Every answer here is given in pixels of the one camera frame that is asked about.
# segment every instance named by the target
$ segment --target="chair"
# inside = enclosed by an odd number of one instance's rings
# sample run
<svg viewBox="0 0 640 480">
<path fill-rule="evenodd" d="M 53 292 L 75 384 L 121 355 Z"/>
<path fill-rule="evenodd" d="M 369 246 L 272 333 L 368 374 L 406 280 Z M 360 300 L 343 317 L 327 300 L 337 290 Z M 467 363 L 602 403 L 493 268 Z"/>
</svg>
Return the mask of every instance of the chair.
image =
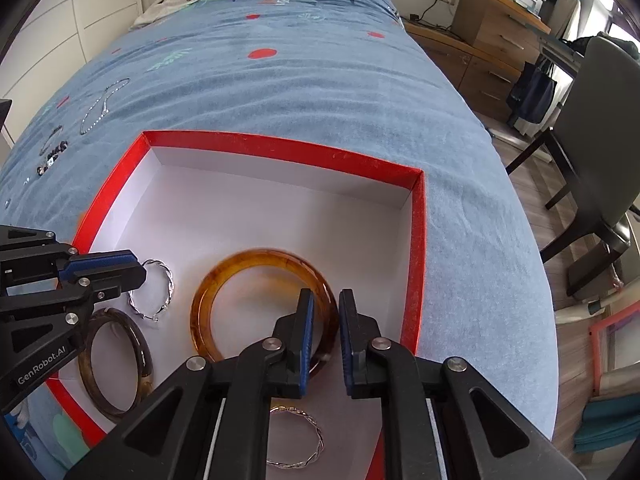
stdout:
<svg viewBox="0 0 640 480">
<path fill-rule="evenodd" d="M 540 251 L 543 262 L 588 234 L 608 246 L 606 257 L 574 283 L 574 292 L 630 245 L 628 227 L 620 220 L 640 193 L 639 124 L 640 65 L 610 41 L 593 38 L 555 127 L 506 168 L 511 173 L 544 144 L 566 182 L 546 208 L 569 192 L 577 204 L 569 227 Z"/>
</svg>

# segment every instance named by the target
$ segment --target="dark bangle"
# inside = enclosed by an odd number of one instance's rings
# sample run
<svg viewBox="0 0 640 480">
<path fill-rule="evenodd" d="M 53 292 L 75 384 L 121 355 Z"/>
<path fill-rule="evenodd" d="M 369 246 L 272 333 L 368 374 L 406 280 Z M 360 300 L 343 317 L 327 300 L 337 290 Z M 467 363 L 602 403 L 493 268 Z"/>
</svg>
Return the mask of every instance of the dark bangle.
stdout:
<svg viewBox="0 0 640 480">
<path fill-rule="evenodd" d="M 322 319 L 322 337 L 316 352 L 311 356 L 309 373 L 320 371 L 331 357 L 335 335 L 338 332 L 338 307 L 329 284 L 310 263 L 295 254 L 276 249 L 251 249 L 233 254 L 222 260 L 205 276 L 191 303 L 191 339 L 199 355 L 212 361 L 222 361 L 211 333 L 211 311 L 220 288 L 234 274 L 257 266 L 279 267 L 299 277 L 314 294 L 316 309 Z"/>
<path fill-rule="evenodd" d="M 138 389 L 136 398 L 128 410 L 120 410 L 111 404 L 102 394 L 98 384 L 95 382 L 94 370 L 91 366 L 91 348 L 98 330 L 109 322 L 117 323 L 123 327 L 127 337 L 133 346 L 136 354 L 136 365 L 138 366 Z M 127 314 L 116 308 L 102 308 L 93 313 L 89 320 L 84 350 L 78 356 L 78 367 L 80 377 L 89 398 L 94 403 L 98 411 L 107 417 L 111 422 L 118 423 L 133 408 L 142 402 L 153 390 L 154 368 L 151 362 L 151 352 L 146 344 L 145 337 L 140 332 L 136 323 Z"/>
</svg>

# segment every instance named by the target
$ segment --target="blue gripper pad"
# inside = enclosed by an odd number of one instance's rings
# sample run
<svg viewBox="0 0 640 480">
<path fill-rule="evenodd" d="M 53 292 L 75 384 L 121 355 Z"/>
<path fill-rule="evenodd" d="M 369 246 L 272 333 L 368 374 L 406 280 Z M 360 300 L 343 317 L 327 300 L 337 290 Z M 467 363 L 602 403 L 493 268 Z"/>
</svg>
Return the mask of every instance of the blue gripper pad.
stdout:
<svg viewBox="0 0 640 480">
<path fill-rule="evenodd" d="M 305 333 L 302 339 L 300 352 L 300 394 L 306 394 L 306 385 L 309 382 L 309 363 L 311 362 L 311 343 L 314 338 L 314 296 L 309 295 L 309 303 L 306 308 Z"/>
<path fill-rule="evenodd" d="M 79 260 L 70 261 L 65 269 L 58 273 L 60 280 L 71 282 L 74 280 L 75 272 L 83 270 L 98 269 L 100 267 L 111 267 L 122 264 L 131 264 L 137 262 L 138 259 L 132 253 L 129 254 L 100 254 L 95 257 L 87 257 Z"/>
<path fill-rule="evenodd" d="M 338 315 L 340 317 L 340 348 L 342 349 L 344 386 L 347 388 L 347 395 L 351 397 L 353 391 L 353 361 L 351 360 L 351 341 L 349 338 L 347 313 L 342 302 L 338 304 Z"/>
</svg>

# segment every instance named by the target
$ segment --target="bed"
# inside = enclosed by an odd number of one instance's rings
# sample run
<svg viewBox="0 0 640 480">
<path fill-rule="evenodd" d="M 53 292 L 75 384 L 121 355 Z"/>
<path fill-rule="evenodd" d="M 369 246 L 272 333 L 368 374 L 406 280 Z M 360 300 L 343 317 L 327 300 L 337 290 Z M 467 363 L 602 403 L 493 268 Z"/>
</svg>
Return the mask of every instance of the bed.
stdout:
<svg viewBox="0 0 640 480">
<path fill-rule="evenodd" d="M 467 357 L 551 436 L 556 333 L 532 231 L 489 134 L 405 33 L 391 0 L 201 0 L 124 35 L 20 137 L 0 172 L 0 223 L 70 242 L 133 140 L 162 129 L 306 140 L 423 168 L 417 353 Z M 62 140 L 68 147 L 38 176 Z M 46 478 L 86 452 L 73 427 L 61 444 L 51 425 L 60 411 L 46 386 L 31 395 L 40 446 L 32 458 Z"/>
</svg>

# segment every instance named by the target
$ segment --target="drawer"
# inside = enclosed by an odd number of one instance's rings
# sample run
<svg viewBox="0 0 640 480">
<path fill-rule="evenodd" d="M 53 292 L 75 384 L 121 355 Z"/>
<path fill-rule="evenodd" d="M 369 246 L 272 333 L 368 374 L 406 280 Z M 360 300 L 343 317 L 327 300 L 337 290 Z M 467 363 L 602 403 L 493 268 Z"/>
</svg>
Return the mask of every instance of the drawer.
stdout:
<svg viewBox="0 0 640 480">
<path fill-rule="evenodd" d="M 505 70 L 474 57 L 458 91 L 472 110 L 506 122 L 511 109 L 505 100 L 517 78 L 516 70 Z"/>
<path fill-rule="evenodd" d="M 471 54 L 439 41 L 409 33 L 415 42 L 427 53 L 429 58 L 442 70 L 455 88 L 458 88 L 471 61 Z"/>
<path fill-rule="evenodd" d="M 540 54 L 538 38 L 519 20 L 509 7 L 490 0 L 473 46 L 520 70 L 526 61 L 535 63 Z"/>
</svg>

